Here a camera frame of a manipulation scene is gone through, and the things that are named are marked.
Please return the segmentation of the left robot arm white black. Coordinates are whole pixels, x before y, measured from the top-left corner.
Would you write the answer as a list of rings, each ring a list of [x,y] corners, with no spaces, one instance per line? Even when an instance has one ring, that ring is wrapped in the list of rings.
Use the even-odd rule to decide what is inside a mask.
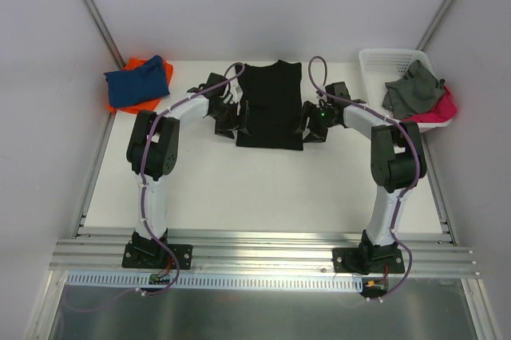
[[[180,131],[192,122],[211,117],[215,134],[229,139],[236,130],[248,129],[248,103],[232,100],[231,83],[224,75],[210,73],[205,83],[189,89],[165,111],[137,114],[126,157],[139,188],[139,223],[125,246],[124,268],[190,268],[186,246],[168,243],[167,179],[178,159]]]

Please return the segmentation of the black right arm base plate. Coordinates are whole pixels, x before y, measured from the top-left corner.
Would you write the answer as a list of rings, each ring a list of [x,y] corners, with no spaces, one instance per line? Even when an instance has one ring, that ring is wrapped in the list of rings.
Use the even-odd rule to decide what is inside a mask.
[[[395,245],[377,248],[375,251],[362,247],[335,247],[332,250],[332,263],[336,273],[405,273],[402,252]]]

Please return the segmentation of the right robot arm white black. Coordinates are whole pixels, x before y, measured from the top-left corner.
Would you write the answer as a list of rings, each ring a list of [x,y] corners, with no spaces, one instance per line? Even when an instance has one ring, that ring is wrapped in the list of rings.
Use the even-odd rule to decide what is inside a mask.
[[[317,103],[306,101],[296,131],[304,142],[324,142],[329,128],[341,125],[370,142],[370,172],[377,193],[370,222],[357,247],[333,250],[338,272],[405,274],[404,246],[396,232],[407,198],[426,174],[426,159],[418,124],[397,122],[353,100],[345,83],[335,82],[317,91]]]

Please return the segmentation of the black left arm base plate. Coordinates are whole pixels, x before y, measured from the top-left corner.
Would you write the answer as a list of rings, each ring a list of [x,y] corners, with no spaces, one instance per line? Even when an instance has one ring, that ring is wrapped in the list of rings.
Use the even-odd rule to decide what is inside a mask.
[[[125,246],[121,266],[126,269],[165,269],[168,261],[171,261],[172,269],[191,269],[193,245],[169,244],[168,249],[174,254],[176,261],[159,245],[156,245],[156,252],[152,254],[137,249],[133,243],[128,243]]]

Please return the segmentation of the black t shirt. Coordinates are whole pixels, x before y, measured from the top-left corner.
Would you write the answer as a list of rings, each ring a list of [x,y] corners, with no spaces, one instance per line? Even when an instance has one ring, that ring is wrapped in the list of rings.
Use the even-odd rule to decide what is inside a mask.
[[[302,64],[278,60],[267,66],[236,65],[241,101],[248,103],[248,131],[237,133],[244,148],[303,150],[296,132],[302,110]]]

